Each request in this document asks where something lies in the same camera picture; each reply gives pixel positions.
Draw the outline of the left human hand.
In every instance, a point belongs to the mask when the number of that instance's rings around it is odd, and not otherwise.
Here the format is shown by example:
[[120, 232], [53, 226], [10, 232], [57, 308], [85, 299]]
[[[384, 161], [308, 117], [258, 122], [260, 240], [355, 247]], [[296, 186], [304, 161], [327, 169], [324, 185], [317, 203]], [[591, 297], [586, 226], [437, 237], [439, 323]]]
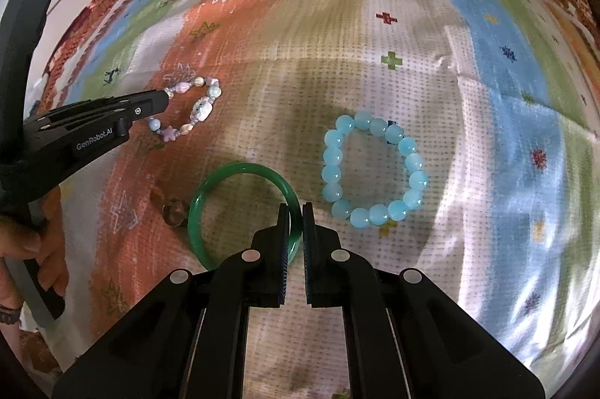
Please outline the left human hand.
[[46, 223], [39, 232], [25, 228], [8, 217], [1, 217], [1, 257], [36, 260], [40, 266], [37, 281], [44, 290], [50, 288], [65, 296], [69, 273], [65, 261], [61, 191], [59, 187], [40, 200]]

